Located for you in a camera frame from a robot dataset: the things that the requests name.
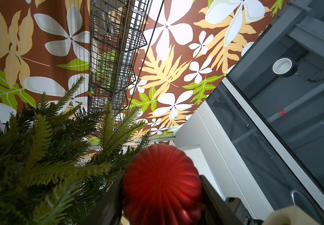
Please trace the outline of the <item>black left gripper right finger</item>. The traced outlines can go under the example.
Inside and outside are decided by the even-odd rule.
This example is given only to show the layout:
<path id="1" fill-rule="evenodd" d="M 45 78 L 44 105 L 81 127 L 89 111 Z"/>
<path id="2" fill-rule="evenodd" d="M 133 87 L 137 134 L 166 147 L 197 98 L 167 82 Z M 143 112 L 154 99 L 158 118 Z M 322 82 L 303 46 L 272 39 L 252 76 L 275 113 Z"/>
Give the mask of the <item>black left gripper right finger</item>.
<path id="1" fill-rule="evenodd" d="M 204 175 L 200 175 L 204 210 L 200 225 L 242 225 Z"/>

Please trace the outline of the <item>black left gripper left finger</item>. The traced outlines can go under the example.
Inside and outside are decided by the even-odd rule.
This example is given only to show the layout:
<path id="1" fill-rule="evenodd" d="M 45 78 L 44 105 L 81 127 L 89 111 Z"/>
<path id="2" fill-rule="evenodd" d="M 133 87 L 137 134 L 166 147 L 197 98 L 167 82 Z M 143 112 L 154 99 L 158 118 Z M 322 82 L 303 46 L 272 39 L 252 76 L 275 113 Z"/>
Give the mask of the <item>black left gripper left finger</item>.
<path id="1" fill-rule="evenodd" d="M 122 218 L 122 180 L 117 176 L 112 186 L 84 221 L 85 225 L 120 225 Z"/>

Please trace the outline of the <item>dark red ribbed ball ornament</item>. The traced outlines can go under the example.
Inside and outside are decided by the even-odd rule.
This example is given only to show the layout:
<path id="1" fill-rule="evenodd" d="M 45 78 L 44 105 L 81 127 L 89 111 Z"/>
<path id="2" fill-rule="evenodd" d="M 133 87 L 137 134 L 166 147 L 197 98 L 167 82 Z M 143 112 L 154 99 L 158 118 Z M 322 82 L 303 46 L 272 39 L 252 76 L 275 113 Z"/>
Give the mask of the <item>dark red ribbed ball ornament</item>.
<path id="1" fill-rule="evenodd" d="M 154 144 L 133 157 L 122 180 L 122 196 L 131 225 L 196 225 L 204 210 L 199 172 L 172 145 Z"/>

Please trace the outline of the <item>small green christmas tree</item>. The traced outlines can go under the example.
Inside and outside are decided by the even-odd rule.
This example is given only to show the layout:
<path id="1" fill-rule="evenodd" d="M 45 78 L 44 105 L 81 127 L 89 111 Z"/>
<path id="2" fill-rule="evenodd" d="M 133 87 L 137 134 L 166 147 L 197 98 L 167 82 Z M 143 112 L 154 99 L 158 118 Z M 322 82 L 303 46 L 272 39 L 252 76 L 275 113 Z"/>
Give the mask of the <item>small green christmas tree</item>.
<path id="1" fill-rule="evenodd" d="M 80 225 L 139 150 L 123 145 L 145 122 L 132 107 L 116 120 L 111 103 L 86 112 L 62 107 L 83 83 L 57 103 L 41 95 L 38 106 L 11 115 L 0 131 L 0 225 Z"/>

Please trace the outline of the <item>ceiling spot lamp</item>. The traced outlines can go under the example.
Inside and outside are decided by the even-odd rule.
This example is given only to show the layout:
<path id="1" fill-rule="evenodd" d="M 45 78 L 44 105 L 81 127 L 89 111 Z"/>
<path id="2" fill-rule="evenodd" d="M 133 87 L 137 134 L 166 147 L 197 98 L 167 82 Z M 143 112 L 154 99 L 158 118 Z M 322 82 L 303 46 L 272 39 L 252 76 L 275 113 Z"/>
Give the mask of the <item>ceiling spot lamp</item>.
<path id="1" fill-rule="evenodd" d="M 279 58 L 272 65 L 272 71 L 275 75 L 283 78 L 293 76 L 298 70 L 298 64 L 295 60 L 289 57 Z"/>

